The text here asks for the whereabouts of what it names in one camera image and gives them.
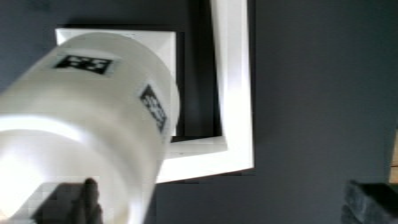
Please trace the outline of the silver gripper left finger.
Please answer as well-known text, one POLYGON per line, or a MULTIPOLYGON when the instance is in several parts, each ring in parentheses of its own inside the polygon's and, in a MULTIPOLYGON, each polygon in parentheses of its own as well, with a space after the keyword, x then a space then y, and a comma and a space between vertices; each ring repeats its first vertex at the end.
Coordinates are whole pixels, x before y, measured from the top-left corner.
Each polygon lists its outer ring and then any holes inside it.
POLYGON ((61 183, 45 195, 45 186, 34 192, 14 215, 0 224, 105 224, 98 182, 61 183))

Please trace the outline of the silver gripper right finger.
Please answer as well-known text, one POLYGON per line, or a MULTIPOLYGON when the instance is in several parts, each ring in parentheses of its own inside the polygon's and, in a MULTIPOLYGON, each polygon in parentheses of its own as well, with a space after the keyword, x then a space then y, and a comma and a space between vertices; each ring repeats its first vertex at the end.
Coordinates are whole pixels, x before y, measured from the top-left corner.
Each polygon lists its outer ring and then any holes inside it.
POLYGON ((398 224, 398 192, 384 183, 347 182, 341 224, 398 224))

